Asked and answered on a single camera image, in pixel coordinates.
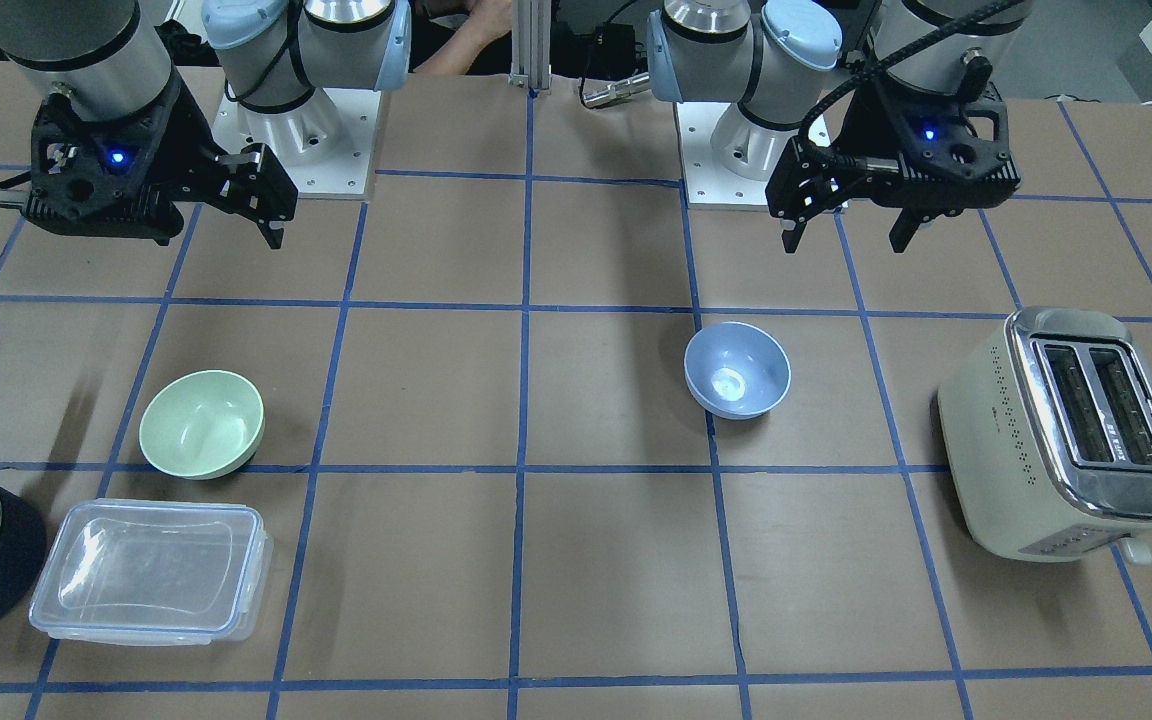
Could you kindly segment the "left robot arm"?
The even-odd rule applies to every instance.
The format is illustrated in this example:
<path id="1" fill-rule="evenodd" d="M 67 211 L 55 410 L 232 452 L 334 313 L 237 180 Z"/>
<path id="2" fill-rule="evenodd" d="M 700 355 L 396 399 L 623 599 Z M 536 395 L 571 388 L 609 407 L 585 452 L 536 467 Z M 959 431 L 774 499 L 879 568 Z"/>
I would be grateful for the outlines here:
<path id="1" fill-rule="evenodd" d="M 897 209 L 905 251 L 938 217 L 996 209 L 1020 188 L 992 74 L 1029 1 L 887 1 L 863 65 L 823 90 L 844 54 L 814 1 L 667 1 L 649 20 L 650 86 L 666 103 L 723 103 L 714 146 L 763 179 L 795 252 L 806 223 L 846 200 Z"/>

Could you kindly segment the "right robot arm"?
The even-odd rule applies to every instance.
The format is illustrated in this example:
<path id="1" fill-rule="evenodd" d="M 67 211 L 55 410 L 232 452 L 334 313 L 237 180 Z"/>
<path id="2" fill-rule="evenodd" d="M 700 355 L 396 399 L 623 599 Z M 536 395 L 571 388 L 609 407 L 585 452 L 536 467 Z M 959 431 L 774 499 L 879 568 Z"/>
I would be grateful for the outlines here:
<path id="1" fill-rule="evenodd" d="M 41 94 L 29 169 L 0 209 L 65 236 L 183 232 L 180 202 L 282 247 L 289 168 L 342 145 L 329 88 L 389 91 L 410 69 L 407 1 L 206 1 L 204 32 L 137 1 L 0 1 L 0 50 Z"/>

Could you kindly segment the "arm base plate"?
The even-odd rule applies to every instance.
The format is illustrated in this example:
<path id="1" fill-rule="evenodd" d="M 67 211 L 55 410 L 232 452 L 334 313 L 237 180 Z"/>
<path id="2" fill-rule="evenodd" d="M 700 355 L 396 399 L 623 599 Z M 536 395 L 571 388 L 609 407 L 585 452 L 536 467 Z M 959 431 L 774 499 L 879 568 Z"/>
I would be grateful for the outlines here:
<path id="1" fill-rule="evenodd" d="M 767 213 L 765 184 L 791 132 L 756 126 L 727 103 L 680 103 L 675 115 L 687 204 Z"/>
<path id="2" fill-rule="evenodd" d="M 268 145 L 302 199 L 367 200 L 385 99 L 361 88 L 319 88 L 300 108 L 262 114 L 223 97 L 212 135 L 232 152 Z"/>

